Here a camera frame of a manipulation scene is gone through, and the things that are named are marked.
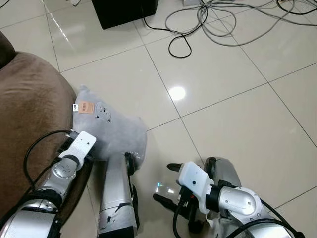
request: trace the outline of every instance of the black speaker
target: black speaker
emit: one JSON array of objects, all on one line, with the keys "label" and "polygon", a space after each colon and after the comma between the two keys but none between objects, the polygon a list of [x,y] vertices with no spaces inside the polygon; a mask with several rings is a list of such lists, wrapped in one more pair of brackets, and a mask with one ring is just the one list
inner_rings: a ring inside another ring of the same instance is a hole
[{"label": "black speaker", "polygon": [[92,0],[103,29],[154,15],[159,0]]}]

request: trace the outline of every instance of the tile floor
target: tile floor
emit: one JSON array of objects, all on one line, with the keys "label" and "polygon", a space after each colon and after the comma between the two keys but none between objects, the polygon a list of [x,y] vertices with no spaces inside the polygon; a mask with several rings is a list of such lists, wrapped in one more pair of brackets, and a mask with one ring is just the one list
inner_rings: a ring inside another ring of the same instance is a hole
[{"label": "tile floor", "polygon": [[[241,0],[261,5],[266,0]],[[180,0],[160,0],[150,25],[181,9]],[[295,11],[307,11],[296,3]],[[254,10],[233,9],[242,43],[272,24]],[[272,7],[267,10],[282,14]],[[178,30],[195,25],[193,12],[171,18]],[[310,15],[290,20],[317,23]],[[208,27],[227,32],[232,19],[210,12]],[[142,20],[102,30],[90,0],[71,7],[65,0],[12,0],[0,9],[0,30],[16,50],[52,64],[75,91],[86,84],[127,115],[148,127],[146,160],[134,176],[140,197],[140,238],[172,238],[172,214],[152,200],[158,182],[177,187],[171,162],[222,156],[235,165],[243,186],[278,208],[307,238],[317,235],[317,31],[279,22],[261,39],[223,47],[201,30],[188,38],[193,54],[175,59],[167,52],[171,34],[152,31]],[[183,42],[172,50],[183,53]],[[186,95],[179,100],[175,89]],[[96,163],[87,188],[62,229],[63,238],[96,237],[103,164]],[[186,222],[179,220],[184,237]]]}]

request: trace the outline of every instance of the brown sofa armrest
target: brown sofa armrest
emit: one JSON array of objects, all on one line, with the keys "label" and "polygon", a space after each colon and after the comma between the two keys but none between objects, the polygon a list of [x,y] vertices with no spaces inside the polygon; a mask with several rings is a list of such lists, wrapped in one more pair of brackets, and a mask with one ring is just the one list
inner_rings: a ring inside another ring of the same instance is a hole
[{"label": "brown sofa armrest", "polygon": [[0,69],[6,66],[15,57],[14,47],[0,31]]}]

